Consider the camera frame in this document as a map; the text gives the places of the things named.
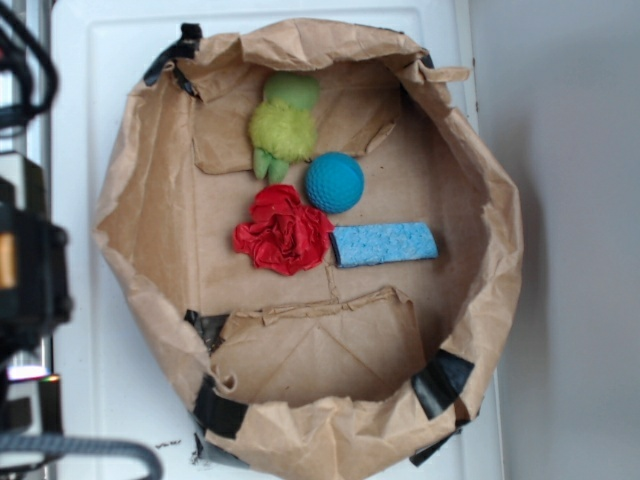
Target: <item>white wall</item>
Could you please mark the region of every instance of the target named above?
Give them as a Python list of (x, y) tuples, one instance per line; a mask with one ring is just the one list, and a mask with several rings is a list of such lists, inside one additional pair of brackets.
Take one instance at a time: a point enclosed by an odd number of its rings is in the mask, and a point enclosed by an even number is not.
[(480, 134), (525, 221), (508, 478), (640, 478), (640, 1), (470, 3)]

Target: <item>gray cable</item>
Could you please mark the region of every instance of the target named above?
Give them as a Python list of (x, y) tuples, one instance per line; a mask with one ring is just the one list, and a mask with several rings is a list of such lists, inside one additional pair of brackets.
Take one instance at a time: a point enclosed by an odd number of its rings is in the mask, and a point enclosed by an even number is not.
[(50, 433), (38, 436), (0, 433), (0, 453), (2, 452), (40, 452), (52, 456), (130, 457), (140, 460), (149, 471), (149, 475), (139, 480), (162, 478), (162, 465), (155, 453), (143, 445), (131, 442), (64, 437)]

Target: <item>white surface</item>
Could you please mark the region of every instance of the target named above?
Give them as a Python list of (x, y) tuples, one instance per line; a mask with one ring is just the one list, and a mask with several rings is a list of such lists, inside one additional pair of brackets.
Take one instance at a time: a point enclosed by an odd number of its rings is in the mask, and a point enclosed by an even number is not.
[[(460, 64), (461, 51), (470, 58), (469, 45), (458, 41), (460, 1), (290, 4), (274, 8), (258, 1), (62, 0), (54, 7), (53, 55), (61, 91), (53, 115), (53, 211), (55, 221), (71, 235), (68, 264), (76, 301), (71, 324), (61, 327), (55, 338), (64, 424), (69, 434), (121, 437), (150, 446), (180, 441), (157, 450), (168, 479), (257, 480), (262, 475), (190, 463), (191, 420), (144, 345), (113, 274), (90, 239), (93, 208), (127, 92), (155, 56), (179, 37), (182, 22), (198, 22), (205, 35), (213, 35), (248, 32), (287, 17), (331, 18), (402, 30), (426, 45), (438, 65)], [(475, 103), (473, 85), (453, 88), (458, 105)], [(62, 462), (60, 477), (130, 478), (142, 472), (136, 468), (113, 461)], [(480, 419), (426, 465), (416, 469), (403, 462), (376, 478), (493, 480), (502, 478), (501, 472), (491, 387)]]
[(14, 188), (16, 208), (24, 210), (27, 204), (25, 159), (19, 153), (3, 153), (0, 161), (0, 177), (11, 182)]
[(472, 0), (480, 133), (521, 188), (507, 477), (640, 477), (640, 2)]

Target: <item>black tape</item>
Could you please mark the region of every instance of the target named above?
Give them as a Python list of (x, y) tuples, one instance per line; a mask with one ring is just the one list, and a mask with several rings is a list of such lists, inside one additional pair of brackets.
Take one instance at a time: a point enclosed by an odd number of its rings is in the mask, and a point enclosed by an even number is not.
[(431, 58), (431, 54), (427, 54), (427, 55), (425, 55), (424, 57), (422, 57), (422, 58), (420, 59), (420, 61), (421, 61), (421, 62), (422, 62), (422, 64), (423, 64), (425, 67), (427, 67), (427, 68), (430, 68), (430, 69), (432, 69), (432, 70), (433, 70), (434, 68), (436, 68), (436, 67), (435, 67), (435, 65), (433, 64), (433, 58)]
[(200, 436), (197, 433), (193, 434), (196, 441), (196, 449), (193, 452), (191, 463), (196, 465), (199, 460), (205, 460), (219, 463), (221, 465), (227, 465), (229, 467), (249, 468), (248, 463), (243, 462), (235, 455), (223, 450), (217, 445), (207, 442), (206, 439), (204, 439), (204, 432), (202, 432), (201, 435), (203, 435), (202, 440), (200, 440)]
[(411, 463), (413, 463), (416, 467), (419, 467), (420, 465), (422, 465), (424, 462), (426, 462), (427, 460), (429, 460), (429, 458), (431, 458), (431, 456), (436, 453), (438, 450), (440, 450), (440, 448), (449, 441), (449, 439), (451, 437), (453, 437), (454, 435), (459, 435), (460, 433), (462, 433), (462, 427), (464, 425), (466, 425), (467, 423), (469, 423), (469, 420), (458, 420), (456, 422), (456, 431), (453, 432), (451, 435), (449, 435), (448, 437), (443, 438), (442, 440), (440, 440), (437, 443), (434, 443), (433, 445), (424, 448), (418, 452), (416, 452), (415, 455), (409, 457), (409, 461)]
[(411, 385), (427, 418), (437, 417), (455, 402), (473, 367), (473, 363), (439, 350), (426, 368), (411, 378)]
[(213, 315), (208, 317), (201, 317), (200, 314), (194, 310), (187, 310), (184, 319), (193, 325), (196, 329), (202, 341), (207, 346), (209, 353), (216, 350), (224, 340), (220, 337), (220, 332), (224, 328), (224, 324), (229, 318), (228, 315)]
[(215, 385), (213, 377), (204, 377), (192, 413), (203, 428), (221, 437), (234, 439), (249, 406), (222, 398), (214, 391)]
[[(196, 51), (200, 48), (200, 40), (202, 40), (202, 29), (200, 25), (197, 23), (183, 23), (180, 29), (182, 31), (180, 39), (158, 55), (145, 72), (143, 78), (147, 87), (155, 85), (160, 75), (162, 75), (162, 70), (167, 62), (177, 58), (195, 58)], [(180, 87), (185, 89), (190, 95), (193, 95), (191, 82), (186, 80), (184, 75), (182, 75), (182, 81), (179, 77), (177, 78)]]
[(182, 90), (187, 92), (192, 97), (196, 97), (197, 96), (196, 95), (196, 91), (193, 89), (193, 84), (189, 81), (189, 79), (187, 77), (184, 76), (184, 73), (182, 73), (182, 70), (180, 70), (178, 67), (175, 67), (173, 69), (173, 76), (176, 79), (176, 82), (178, 83), (178, 86)]

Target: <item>sponge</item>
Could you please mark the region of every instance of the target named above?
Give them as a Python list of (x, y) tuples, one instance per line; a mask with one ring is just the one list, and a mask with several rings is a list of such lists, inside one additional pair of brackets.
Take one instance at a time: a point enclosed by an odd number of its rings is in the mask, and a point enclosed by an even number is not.
[(331, 243), (340, 268), (438, 256), (431, 230), (419, 222), (336, 227)]

